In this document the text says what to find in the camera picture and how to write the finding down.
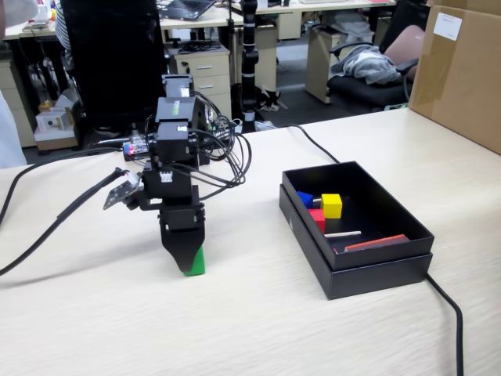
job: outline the laptop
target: laptop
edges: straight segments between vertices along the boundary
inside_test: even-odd
[[[158,14],[160,18],[194,21],[215,2],[215,0],[172,0],[167,5],[158,4]]]

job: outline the white paper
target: white paper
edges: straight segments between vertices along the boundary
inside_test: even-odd
[[[439,13],[433,32],[436,35],[441,35],[444,38],[455,41],[460,33],[462,22],[463,20],[460,18],[445,13]]]

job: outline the gray carpet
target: gray carpet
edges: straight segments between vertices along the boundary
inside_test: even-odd
[[[279,42],[276,66],[276,89],[281,91],[280,99],[288,107],[276,112],[260,111],[262,117],[276,127],[287,124],[307,124],[353,116],[352,113],[320,102],[305,90],[308,35],[299,39]]]

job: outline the green block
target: green block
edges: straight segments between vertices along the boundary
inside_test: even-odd
[[[205,274],[204,247],[200,247],[200,249],[196,253],[191,270],[183,274],[187,277]]]

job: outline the person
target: person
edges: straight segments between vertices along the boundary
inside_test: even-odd
[[[36,0],[0,0],[0,36],[5,37],[7,27],[31,20],[38,14]],[[0,92],[0,168],[26,164],[17,135],[16,121]]]

